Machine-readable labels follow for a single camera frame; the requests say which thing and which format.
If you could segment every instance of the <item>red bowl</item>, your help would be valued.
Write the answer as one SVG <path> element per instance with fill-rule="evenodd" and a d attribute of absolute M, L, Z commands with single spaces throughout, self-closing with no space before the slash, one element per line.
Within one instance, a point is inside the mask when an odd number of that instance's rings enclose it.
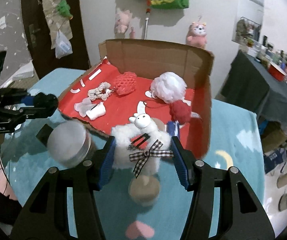
<path fill-rule="evenodd" d="M 278 81 L 282 81 L 286 76 L 286 73 L 273 62 L 270 63 L 270 68 L 268 72 Z"/>

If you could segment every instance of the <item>black and white gingham ribbon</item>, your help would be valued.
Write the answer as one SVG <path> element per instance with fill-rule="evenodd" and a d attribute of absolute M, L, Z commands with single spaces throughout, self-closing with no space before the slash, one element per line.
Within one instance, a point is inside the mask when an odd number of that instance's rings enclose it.
<path fill-rule="evenodd" d="M 150 147 L 150 150 L 145 152 L 136 152 L 129 155 L 130 161 L 137 161 L 133 170 L 135 177 L 137 178 L 148 161 L 149 157 L 173 157 L 171 150 L 159 150 L 163 146 L 163 143 L 159 140 L 155 141 Z"/>

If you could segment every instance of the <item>brown door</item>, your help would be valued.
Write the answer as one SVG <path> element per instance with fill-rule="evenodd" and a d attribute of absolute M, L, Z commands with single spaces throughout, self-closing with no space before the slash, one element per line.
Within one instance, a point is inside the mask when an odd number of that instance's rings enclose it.
<path fill-rule="evenodd" d="M 87 70 L 90 67 L 85 37 L 82 28 L 82 18 L 79 0 L 67 0 L 71 7 L 70 12 L 74 16 L 70 20 L 73 38 L 70 40 L 73 53 L 57 59 L 55 49 L 51 48 L 49 28 L 42 11 L 40 0 L 21 0 L 21 10 L 24 29 L 28 41 L 28 49 L 33 59 L 33 64 L 39 78 L 44 77 L 56 68 L 74 68 Z M 35 42 L 32 43 L 29 26 L 34 25 Z"/>

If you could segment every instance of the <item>door handle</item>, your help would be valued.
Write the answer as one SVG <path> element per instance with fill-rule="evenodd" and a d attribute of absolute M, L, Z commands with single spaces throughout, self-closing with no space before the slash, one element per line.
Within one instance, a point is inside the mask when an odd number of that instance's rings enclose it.
<path fill-rule="evenodd" d="M 37 46 L 35 33 L 39 32 L 40 30 L 41 30 L 40 28 L 35 29 L 33 24 L 29 25 L 30 40 L 33 48 Z"/>

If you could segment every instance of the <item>yellow crescent moon print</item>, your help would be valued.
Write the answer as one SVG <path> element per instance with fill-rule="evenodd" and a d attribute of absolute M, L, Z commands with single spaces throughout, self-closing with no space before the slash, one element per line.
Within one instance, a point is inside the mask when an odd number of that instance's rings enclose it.
<path fill-rule="evenodd" d="M 232 158 L 227 152 L 222 151 L 222 150 L 218 150 L 218 151 L 216 151 L 216 154 L 220 155 L 222 158 L 224 158 L 226 160 L 226 163 L 227 163 L 226 170 L 229 169 L 231 166 L 233 166 Z"/>

